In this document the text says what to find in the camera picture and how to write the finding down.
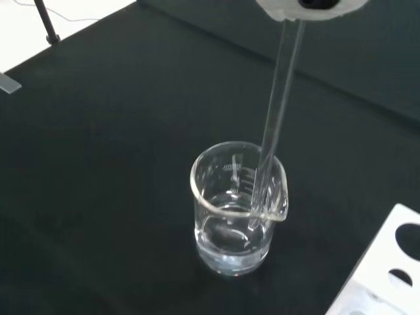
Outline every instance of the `glass beaker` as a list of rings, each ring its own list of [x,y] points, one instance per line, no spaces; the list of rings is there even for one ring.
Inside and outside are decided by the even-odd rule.
[[[286,218],[286,176],[276,157],[263,209],[251,210],[260,152],[252,143],[225,142],[204,151],[192,167],[198,253],[219,274],[256,269],[268,253],[275,221]]]

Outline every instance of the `metal stand rod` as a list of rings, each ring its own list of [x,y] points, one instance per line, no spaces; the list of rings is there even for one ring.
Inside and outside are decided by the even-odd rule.
[[[48,15],[47,8],[44,5],[43,0],[33,0],[38,9],[39,15],[41,16],[42,22],[44,23],[45,29],[47,31],[47,41],[52,45],[60,41],[60,37],[55,33],[53,24],[51,23],[50,17]]]

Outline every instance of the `white wire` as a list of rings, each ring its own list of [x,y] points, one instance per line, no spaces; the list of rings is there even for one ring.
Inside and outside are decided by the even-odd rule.
[[[14,3],[16,3],[17,5],[22,5],[23,7],[36,7],[36,5],[32,5],[32,4],[29,4],[29,3],[21,3],[21,2],[19,2],[18,0],[12,0]],[[50,11],[50,12],[52,12],[52,13],[54,13],[54,14],[56,14],[56,15],[58,15],[59,17],[61,17],[61,18],[63,18],[63,19],[65,19],[66,21],[68,21],[68,22],[81,22],[81,21],[99,21],[99,19],[98,18],[81,18],[81,19],[78,19],[78,20],[71,20],[71,19],[69,19],[69,18],[66,18],[64,15],[61,15],[60,13],[58,13],[57,11],[55,11],[55,10],[52,10],[52,9],[50,9],[50,8],[46,8],[48,11]]]

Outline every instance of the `glass stirring rod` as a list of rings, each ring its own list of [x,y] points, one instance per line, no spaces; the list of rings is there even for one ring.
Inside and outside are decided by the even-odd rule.
[[[280,129],[289,97],[293,70],[295,69],[296,59],[305,30],[305,22],[300,20],[295,22],[284,20],[282,26],[282,38],[280,39],[276,68],[274,70],[260,160],[255,173],[251,200],[252,213],[264,212],[268,180],[270,178],[272,162],[276,153]],[[258,219],[252,219],[249,222],[248,228],[253,230],[257,225]]]

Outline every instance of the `dark surface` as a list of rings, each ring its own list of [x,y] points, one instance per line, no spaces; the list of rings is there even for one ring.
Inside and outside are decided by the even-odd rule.
[[[142,0],[197,28],[274,60],[278,23],[255,0]],[[420,121],[420,2],[370,0],[327,22],[309,22],[298,72]]]
[[[394,204],[420,209],[420,129],[297,75],[289,217],[255,273],[212,275],[190,168],[218,142],[259,143],[273,69],[132,5],[9,72],[0,314],[324,314]]]

